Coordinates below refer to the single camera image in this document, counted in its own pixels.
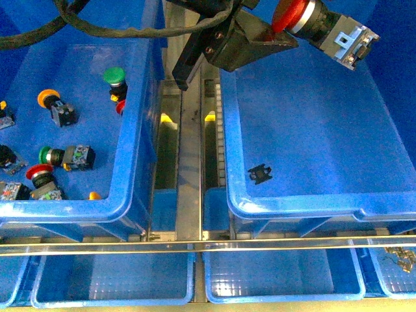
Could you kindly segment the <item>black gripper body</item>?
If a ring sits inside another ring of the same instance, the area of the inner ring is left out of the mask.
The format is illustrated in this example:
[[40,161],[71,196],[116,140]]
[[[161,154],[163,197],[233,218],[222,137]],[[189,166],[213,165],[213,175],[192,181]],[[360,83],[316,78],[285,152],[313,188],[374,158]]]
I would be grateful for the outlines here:
[[192,33],[172,71],[180,90],[186,91],[202,59],[233,72],[247,64],[298,47],[287,32],[275,33],[272,26],[245,8],[254,9],[258,1],[173,1],[173,4],[200,15],[199,22],[232,4],[230,15],[216,26]]

